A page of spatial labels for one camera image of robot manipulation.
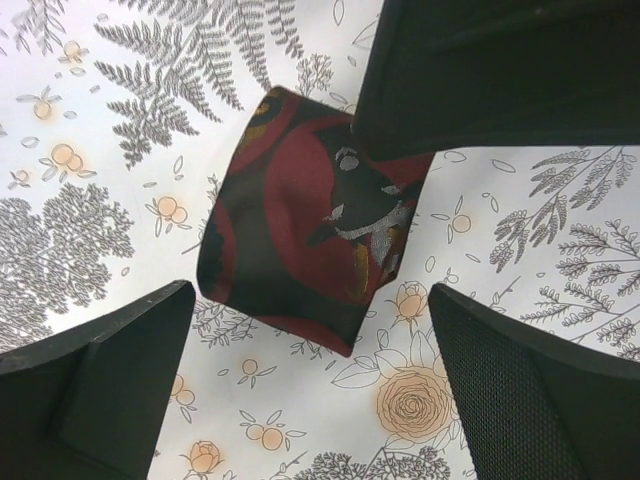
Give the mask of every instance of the patterned fabric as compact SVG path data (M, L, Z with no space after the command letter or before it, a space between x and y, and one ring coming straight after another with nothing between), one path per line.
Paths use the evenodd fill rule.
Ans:
M351 115L272 89L208 221L203 294L349 356L374 293L395 279L433 155L371 162Z

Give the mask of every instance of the floral tablecloth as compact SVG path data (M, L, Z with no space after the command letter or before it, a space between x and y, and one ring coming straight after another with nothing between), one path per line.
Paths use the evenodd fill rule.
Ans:
M265 90L352 112L380 6L5 0L0 350L195 281L208 213ZM439 153L400 278L349 359L198 300L149 478L475 478L428 288L446 282L640 361L638 154Z

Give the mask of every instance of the folded cloth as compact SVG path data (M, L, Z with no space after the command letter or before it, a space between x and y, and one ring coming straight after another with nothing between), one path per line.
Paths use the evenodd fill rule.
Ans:
M433 160L374 163L351 121L271 90L233 154L197 270L205 297L344 356L397 275Z

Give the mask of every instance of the orange flower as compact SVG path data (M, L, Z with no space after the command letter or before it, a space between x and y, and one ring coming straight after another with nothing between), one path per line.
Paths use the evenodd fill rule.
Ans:
M387 300L398 309L396 321L391 328L401 321L409 324L409 332L413 336L413 324L424 314L427 307L427 289L420 282L405 282L398 287L395 301Z
M449 428L455 407L446 379L427 367L397 370L378 393L377 411L382 426L415 443Z
M193 444L189 453L191 470L206 475L220 464L220 450L212 442L202 441Z

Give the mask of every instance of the white tablecloth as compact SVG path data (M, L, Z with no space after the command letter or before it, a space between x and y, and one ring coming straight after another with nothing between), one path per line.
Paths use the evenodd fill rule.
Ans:
M354 110L380 0L211 2L0 5L0 350L195 282L264 88ZM638 154L438 154L350 359L200 299L149 478L475 478L429 287L640 361Z

